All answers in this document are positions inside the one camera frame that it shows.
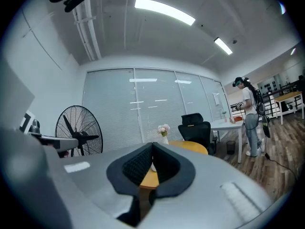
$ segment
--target person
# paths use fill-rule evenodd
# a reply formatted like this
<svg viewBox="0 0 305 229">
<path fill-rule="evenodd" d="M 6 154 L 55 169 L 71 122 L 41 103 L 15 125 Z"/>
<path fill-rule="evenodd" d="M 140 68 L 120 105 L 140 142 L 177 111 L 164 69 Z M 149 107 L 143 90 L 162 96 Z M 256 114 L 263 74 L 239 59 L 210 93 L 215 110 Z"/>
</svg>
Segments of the person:
<svg viewBox="0 0 305 229">
<path fill-rule="evenodd" d="M 305 78 L 299 75 L 299 80 L 296 84 L 296 89 L 302 92 L 303 103 L 305 104 Z"/>
<path fill-rule="evenodd" d="M 237 77 L 234 85 L 243 91 L 243 105 L 237 107 L 237 110 L 245 110 L 245 128 L 249 140 L 251 151 L 247 150 L 246 155 L 256 157 L 265 151 L 264 139 L 260 140 L 257 136 L 256 128 L 258 126 L 258 113 L 256 112 L 256 103 L 258 102 L 256 89 L 249 82 L 249 78 Z"/>
</svg>

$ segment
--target jeans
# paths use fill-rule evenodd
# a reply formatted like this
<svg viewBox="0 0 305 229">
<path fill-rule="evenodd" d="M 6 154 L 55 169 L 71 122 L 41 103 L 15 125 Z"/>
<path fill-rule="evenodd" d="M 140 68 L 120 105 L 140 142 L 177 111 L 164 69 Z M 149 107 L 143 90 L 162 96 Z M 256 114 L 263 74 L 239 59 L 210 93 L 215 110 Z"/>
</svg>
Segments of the jeans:
<svg viewBox="0 0 305 229">
<path fill-rule="evenodd" d="M 251 156 L 257 156 L 257 150 L 261 147 L 260 140 L 256 133 L 256 125 L 258 124 L 258 114 L 247 114 L 245 120 L 246 135 L 251 148 Z"/>
</svg>

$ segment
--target flower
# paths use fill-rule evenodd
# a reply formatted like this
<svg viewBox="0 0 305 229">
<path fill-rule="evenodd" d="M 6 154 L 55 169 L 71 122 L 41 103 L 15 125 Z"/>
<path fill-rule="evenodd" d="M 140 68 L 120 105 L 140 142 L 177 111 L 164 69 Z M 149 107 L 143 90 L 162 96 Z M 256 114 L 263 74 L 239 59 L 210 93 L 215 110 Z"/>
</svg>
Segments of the flower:
<svg viewBox="0 0 305 229">
<path fill-rule="evenodd" d="M 167 132 L 170 131 L 170 126 L 169 126 L 168 124 L 164 124 L 163 127 L 165 128 L 165 130 L 166 130 Z"/>
<path fill-rule="evenodd" d="M 170 127 L 168 124 L 158 126 L 158 133 L 162 136 L 167 136 L 167 133 L 170 131 Z"/>
</svg>

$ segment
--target white vase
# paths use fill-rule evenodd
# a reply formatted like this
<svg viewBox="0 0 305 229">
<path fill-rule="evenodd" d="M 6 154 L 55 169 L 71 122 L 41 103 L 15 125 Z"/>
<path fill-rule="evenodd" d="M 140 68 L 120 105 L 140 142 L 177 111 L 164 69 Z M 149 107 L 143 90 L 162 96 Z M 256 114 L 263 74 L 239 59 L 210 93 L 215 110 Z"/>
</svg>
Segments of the white vase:
<svg viewBox="0 0 305 229">
<path fill-rule="evenodd" d="M 153 163 L 152 163 L 151 168 L 152 168 L 152 171 L 157 172 L 157 170 L 156 170 L 155 166 L 153 165 Z"/>
<path fill-rule="evenodd" d="M 162 143 L 168 144 L 167 136 L 162 137 Z"/>
</svg>

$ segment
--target hair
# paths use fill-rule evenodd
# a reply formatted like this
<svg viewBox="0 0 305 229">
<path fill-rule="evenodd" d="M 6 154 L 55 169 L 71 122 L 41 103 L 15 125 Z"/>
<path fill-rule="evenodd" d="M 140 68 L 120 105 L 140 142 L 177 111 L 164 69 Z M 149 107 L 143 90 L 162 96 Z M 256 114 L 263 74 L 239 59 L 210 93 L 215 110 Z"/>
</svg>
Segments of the hair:
<svg viewBox="0 0 305 229">
<path fill-rule="evenodd" d="M 249 80 L 249 78 L 247 78 L 247 77 L 237 77 L 235 79 L 235 82 L 241 81 L 245 87 L 248 87 L 251 90 L 251 92 L 253 93 L 253 98 L 254 98 L 255 102 L 258 103 L 256 88 L 254 86 L 252 86 L 252 84 L 248 80 Z"/>
</svg>

